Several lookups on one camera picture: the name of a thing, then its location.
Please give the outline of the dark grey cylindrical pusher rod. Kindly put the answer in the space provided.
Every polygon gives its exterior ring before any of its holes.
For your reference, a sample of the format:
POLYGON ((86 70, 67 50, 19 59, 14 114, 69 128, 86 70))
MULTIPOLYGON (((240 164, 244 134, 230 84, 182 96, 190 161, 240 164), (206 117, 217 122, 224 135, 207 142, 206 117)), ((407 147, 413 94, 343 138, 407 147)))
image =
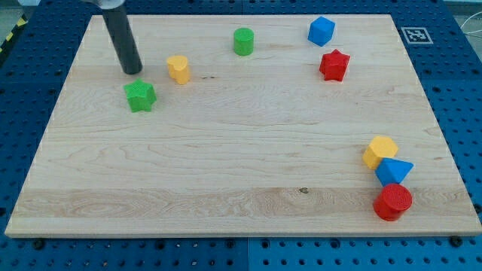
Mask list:
POLYGON ((103 8, 102 17, 123 72, 127 75, 140 73, 143 65, 125 5, 120 4, 112 8, 103 8))

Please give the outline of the silver pusher mount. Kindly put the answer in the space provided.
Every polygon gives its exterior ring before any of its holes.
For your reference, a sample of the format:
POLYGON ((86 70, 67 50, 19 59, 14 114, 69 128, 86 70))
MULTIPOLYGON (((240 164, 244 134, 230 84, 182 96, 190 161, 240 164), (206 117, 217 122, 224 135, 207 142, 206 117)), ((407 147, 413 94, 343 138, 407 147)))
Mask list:
POLYGON ((81 0, 89 4, 93 4, 102 10, 111 10, 120 7, 125 0, 81 0))

